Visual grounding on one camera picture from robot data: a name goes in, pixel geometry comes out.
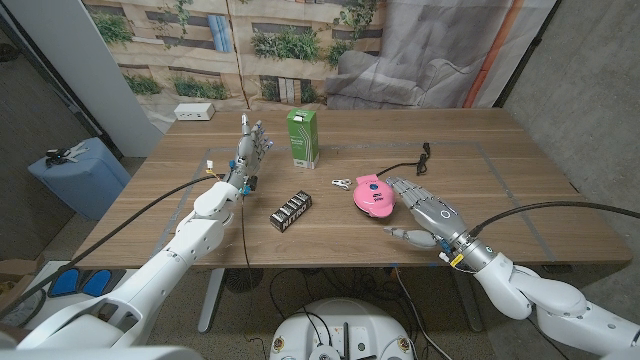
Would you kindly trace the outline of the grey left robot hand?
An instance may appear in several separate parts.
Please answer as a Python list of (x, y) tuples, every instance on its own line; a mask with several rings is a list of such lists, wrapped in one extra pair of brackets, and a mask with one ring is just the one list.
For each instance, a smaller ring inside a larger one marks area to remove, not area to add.
[(242, 136), (235, 158), (230, 162), (230, 171), (223, 177), (223, 181), (235, 186), (242, 195), (247, 195), (256, 187), (256, 174), (260, 162), (273, 146), (273, 142), (264, 135), (261, 120), (250, 126), (247, 114), (243, 113), (241, 124)]

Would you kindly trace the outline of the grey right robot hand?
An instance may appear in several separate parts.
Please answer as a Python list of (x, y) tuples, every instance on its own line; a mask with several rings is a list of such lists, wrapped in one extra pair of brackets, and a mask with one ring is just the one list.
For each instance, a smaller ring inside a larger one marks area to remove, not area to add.
[(415, 220), (436, 240), (443, 240), (443, 249), (449, 249), (453, 259), (473, 271), (489, 265), (496, 253), (481, 240), (470, 235), (468, 226), (459, 213), (441, 198), (423, 187), (400, 177), (389, 177), (386, 183), (402, 198)]

